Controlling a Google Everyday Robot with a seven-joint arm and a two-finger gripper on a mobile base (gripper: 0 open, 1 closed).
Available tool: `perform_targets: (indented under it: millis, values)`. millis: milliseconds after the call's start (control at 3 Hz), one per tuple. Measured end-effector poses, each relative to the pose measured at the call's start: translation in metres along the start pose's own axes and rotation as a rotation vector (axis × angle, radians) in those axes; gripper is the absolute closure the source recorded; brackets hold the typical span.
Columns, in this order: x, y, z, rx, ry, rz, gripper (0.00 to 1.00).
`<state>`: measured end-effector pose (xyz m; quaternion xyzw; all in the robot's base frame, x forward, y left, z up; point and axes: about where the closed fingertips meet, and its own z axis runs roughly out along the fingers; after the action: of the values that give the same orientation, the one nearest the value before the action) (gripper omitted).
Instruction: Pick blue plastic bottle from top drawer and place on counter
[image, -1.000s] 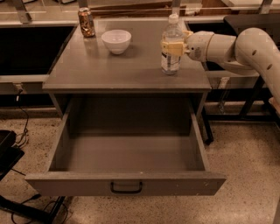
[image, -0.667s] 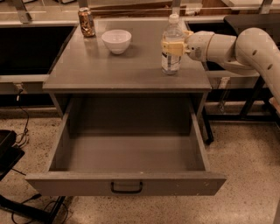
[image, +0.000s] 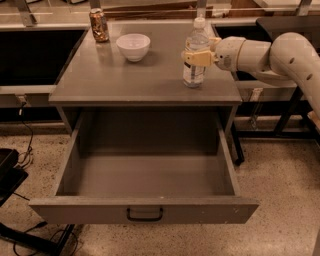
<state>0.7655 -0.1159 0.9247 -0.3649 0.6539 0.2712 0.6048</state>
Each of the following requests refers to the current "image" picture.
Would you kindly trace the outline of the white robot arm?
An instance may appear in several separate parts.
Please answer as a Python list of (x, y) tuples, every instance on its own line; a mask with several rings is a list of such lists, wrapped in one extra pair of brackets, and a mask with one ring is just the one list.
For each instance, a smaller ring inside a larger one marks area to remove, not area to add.
[(181, 57), (190, 65), (215, 64), (221, 70), (246, 72), (271, 85), (293, 81), (320, 117), (320, 57), (309, 40), (298, 33), (283, 33), (273, 42), (212, 37), (208, 47), (186, 49)]

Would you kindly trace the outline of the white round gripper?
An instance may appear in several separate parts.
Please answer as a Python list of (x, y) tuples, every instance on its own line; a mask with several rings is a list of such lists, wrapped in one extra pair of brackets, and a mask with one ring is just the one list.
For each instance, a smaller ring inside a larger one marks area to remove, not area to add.
[(237, 62), (243, 43), (246, 41), (244, 37), (210, 37), (210, 50), (187, 51), (181, 53), (184, 62), (201, 67), (209, 67), (212, 64), (226, 71), (237, 71)]

